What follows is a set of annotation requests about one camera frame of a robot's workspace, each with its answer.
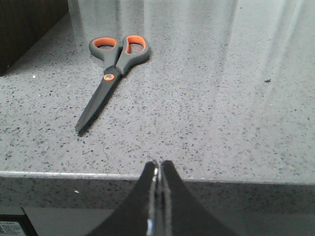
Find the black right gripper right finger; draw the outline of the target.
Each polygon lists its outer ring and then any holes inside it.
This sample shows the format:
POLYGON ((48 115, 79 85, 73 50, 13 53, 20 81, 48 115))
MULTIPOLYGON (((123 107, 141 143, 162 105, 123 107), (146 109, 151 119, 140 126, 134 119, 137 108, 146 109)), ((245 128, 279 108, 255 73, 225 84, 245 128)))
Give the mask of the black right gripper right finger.
POLYGON ((191 194, 174 164, 160 166, 163 195, 163 232, 166 236, 235 236, 191 194))

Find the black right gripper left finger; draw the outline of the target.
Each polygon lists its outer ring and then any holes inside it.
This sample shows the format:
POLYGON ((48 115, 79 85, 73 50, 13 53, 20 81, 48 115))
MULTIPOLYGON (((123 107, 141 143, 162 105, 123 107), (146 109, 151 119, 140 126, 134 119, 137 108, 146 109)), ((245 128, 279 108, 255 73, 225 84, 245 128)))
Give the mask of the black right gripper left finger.
POLYGON ((158 163, 149 161, 137 183, 111 215, 90 236, 153 236, 156 231, 158 163))

